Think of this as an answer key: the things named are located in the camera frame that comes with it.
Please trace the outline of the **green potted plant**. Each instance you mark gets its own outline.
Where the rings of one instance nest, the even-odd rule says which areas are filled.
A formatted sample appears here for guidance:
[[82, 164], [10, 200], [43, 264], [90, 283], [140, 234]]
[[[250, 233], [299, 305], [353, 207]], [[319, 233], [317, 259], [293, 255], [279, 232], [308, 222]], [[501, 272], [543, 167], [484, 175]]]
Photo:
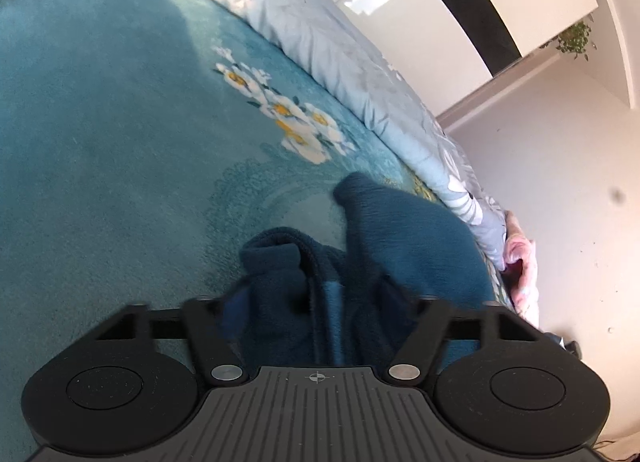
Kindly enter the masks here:
[[564, 29], [551, 40], [541, 45], [541, 48], [552, 46], [555, 51], [563, 55], [570, 55], [574, 59], [582, 57], [588, 62], [588, 52], [597, 48], [596, 43], [591, 39], [591, 33], [591, 27], [581, 20], [580, 22], [575, 22], [572, 26]]

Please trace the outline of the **teal floral bed blanket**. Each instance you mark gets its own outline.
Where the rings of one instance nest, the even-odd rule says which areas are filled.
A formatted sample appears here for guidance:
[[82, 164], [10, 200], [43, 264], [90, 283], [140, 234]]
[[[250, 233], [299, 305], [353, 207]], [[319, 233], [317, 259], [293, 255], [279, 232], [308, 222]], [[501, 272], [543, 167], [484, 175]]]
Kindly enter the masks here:
[[345, 248], [354, 171], [431, 200], [329, 91], [212, 0], [1, 0], [1, 456], [28, 378], [135, 301], [219, 297], [288, 227]]

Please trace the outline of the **light blue floral duvet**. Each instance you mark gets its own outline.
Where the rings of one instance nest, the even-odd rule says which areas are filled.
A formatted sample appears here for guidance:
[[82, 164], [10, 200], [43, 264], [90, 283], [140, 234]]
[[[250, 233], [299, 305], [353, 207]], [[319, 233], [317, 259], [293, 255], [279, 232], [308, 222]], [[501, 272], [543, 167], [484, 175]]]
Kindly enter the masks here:
[[504, 269], [506, 215], [463, 149], [331, 0], [214, 0], [244, 19], [352, 111], [470, 227]]

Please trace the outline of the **blue fleece jacket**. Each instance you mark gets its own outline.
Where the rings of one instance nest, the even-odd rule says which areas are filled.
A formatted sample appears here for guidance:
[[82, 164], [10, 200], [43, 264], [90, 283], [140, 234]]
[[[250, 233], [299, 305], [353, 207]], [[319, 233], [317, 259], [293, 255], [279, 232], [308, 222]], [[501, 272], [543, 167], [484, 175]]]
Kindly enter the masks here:
[[343, 209], [346, 247], [299, 230], [271, 228], [240, 251], [250, 288], [243, 364], [383, 369], [380, 286], [390, 281], [418, 307], [422, 299], [476, 309], [495, 296], [474, 236], [441, 205], [380, 185], [361, 173], [333, 190]]

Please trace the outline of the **pink cloth item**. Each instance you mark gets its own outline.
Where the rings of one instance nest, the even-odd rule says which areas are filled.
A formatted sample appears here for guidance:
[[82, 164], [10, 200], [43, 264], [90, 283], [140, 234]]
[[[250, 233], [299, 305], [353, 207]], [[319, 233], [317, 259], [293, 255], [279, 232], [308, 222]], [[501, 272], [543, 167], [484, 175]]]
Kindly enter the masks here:
[[506, 286], [514, 311], [535, 328], [540, 327], [538, 260], [536, 243], [526, 237], [516, 216], [506, 211], [503, 260]]

